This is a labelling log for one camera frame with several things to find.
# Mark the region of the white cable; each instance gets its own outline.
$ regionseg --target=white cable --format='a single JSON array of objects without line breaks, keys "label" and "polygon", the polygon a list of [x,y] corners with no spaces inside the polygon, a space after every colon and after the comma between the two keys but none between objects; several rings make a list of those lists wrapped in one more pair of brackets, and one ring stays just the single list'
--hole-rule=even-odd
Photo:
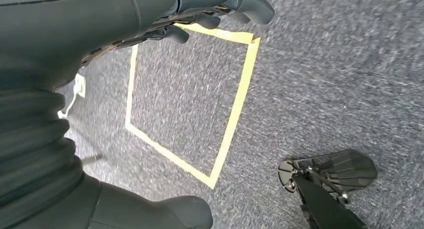
[{"label": "white cable", "polygon": [[67,118],[69,110],[74,105],[75,99],[77,98],[77,94],[80,91],[81,83],[79,81],[75,82],[75,85],[73,85],[73,98],[70,104],[67,106],[65,113],[62,112],[62,110],[57,112],[57,115],[59,118]]}]

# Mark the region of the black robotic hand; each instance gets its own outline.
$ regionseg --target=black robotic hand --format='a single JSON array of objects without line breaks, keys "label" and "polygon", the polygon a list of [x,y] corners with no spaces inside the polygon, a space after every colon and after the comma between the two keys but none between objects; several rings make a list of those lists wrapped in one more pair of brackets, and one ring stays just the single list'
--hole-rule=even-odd
[{"label": "black robotic hand", "polygon": [[152,202],[83,172],[55,88],[107,51],[216,28],[269,23],[266,0],[0,0],[0,229],[209,229],[195,196]]}]

